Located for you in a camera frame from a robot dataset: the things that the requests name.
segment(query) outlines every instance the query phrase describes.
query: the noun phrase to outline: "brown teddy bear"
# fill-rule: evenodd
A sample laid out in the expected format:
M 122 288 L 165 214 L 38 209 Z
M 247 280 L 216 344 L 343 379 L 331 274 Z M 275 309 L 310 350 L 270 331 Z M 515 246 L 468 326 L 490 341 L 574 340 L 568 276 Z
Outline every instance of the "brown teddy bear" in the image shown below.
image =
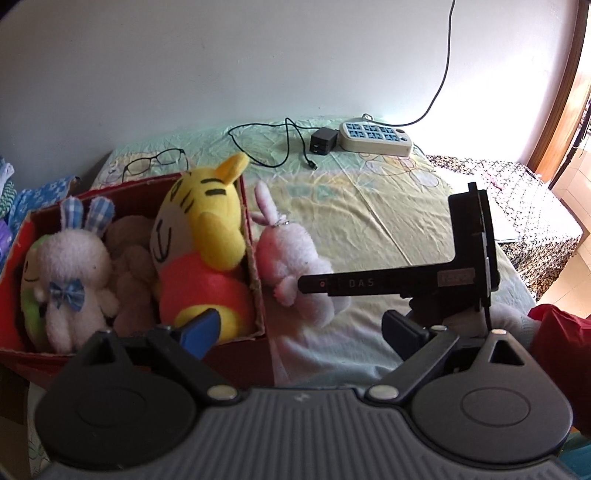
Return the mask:
M 109 286 L 120 304 L 113 329 L 121 337 L 143 333 L 157 322 L 151 292 L 158 275 L 148 250 L 153 224 L 144 216 L 130 215 L 113 222 L 106 232 L 113 261 Z

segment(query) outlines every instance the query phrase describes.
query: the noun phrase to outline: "mint green bed sheet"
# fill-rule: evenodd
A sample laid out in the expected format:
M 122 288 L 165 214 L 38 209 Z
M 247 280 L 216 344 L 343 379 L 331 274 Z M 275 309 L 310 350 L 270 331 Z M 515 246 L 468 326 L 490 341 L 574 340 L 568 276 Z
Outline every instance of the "mint green bed sheet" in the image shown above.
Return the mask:
M 305 126 L 338 128 L 344 119 L 313 118 Z M 182 148 L 190 167 L 215 166 L 237 152 L 226 135 L 228 128 L 158 135 L 115 149 L 97 176 L 96 189 L 122 181 L 126 164 L 151 157 L 167 148 Z M 304 134 L 306 140 L 313 131 Z M 248 127 L 237 132 L 240 145 L 254 157 L 279 163 L 285 157 L 284 128 Z M 415 149 L 410 157 L 365 155 L 337 148 L 327 156 L 311 155 L 312 171 L 301 154 L 301 143 L 290 129 L 291 155 L 277 169 L 251 164 L 245 172 L 248 205 L 256 209 L 253 186 L 265 180 L 279 210 L 301 222 L 310 232 L 320 255 L 335 271 L 402 267 L 443 262 L 453 256 L 447 197 L 450 187 Z M 184 162 L 158 166 L 140 177 L 182 171 Z M 255 234 L 260 230 L 255 226 Z M 534 302 L 503 252 L 498 248 L 501 288 L 496 301 L 523 312 Z M 384 342 L 380 321 L 384 311 L 408 311 L 398 296 L 356 297 L 351 308 L 326 328 L 301 324 L 293 309 L 277 304 L 265 292 L 267 328 L 275 381 L 278 385 L 367 386 L 400 364 Z

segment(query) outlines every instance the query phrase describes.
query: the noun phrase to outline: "eyeglasses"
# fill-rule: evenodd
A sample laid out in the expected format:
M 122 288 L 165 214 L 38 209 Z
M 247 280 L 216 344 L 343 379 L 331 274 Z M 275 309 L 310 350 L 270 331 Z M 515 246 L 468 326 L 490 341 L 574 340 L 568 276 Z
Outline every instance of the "eyeglasses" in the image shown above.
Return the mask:
M 189 159 L 182 148 L 168 148 L 153 157 L 136 158 L 129 162 L 123 169 L 122 181 L 125 181 L 125 174 L 129 177 L 141 175 L 146 173 L 152 166 L 152 160 L 155 160 L 158 165 L 165 167 L 167 165 L 175 165 L 181 160 L 185 159 L 187 170 L 189 169 Z

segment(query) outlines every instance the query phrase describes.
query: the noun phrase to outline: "red cardboard box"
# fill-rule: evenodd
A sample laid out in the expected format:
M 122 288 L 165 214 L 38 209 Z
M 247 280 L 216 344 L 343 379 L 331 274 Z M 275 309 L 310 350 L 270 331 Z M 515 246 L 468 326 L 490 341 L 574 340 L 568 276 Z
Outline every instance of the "red cardboard box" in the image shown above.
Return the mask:
M 93 190 L 80 195 L 87 211 L 93 197 L 101 195 L 115 204 L 116 218 L 145 215 L 155 218 L 160 204 L 179 174 L 127 182 L 111 188 Z M 264 304 L 261 282 L 256 272 L 252 235 L 246 209 L 242 179 L 236 184 L 243 204 L 243 231 L 246 239 L 245 269 L 253 292 L 259 331 L 247 339 L 215 346 L 204 361 L 221 376 L 239 388 L 272 386 L 274 384 L 269 340 L 265 334 Z M 30 213 L 22 224 L 0 276 L 0 363 L 27 380 L 48 388 L 51 380 L 68 361 L 68 355 L 33 353 L 20 313 L 20 282 L 22 266 L 29 247 L 41 235 L 60 230 L 60 208 Z

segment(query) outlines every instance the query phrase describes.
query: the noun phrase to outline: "yellow tiger plush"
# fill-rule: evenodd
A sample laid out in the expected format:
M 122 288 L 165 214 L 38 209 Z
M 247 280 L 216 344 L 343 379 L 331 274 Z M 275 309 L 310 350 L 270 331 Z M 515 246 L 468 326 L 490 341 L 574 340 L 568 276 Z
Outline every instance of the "yellow tiger plush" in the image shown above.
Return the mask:
M 179 327 L 214 308 L 222 319 L 220 341 L 252 333 L 254 302 L 242 281 L 246 244 L 234 187 L 247 166 L 240 153 L 218 168 L 195 168 L 164 198 L 150 239 L 162 323 Z

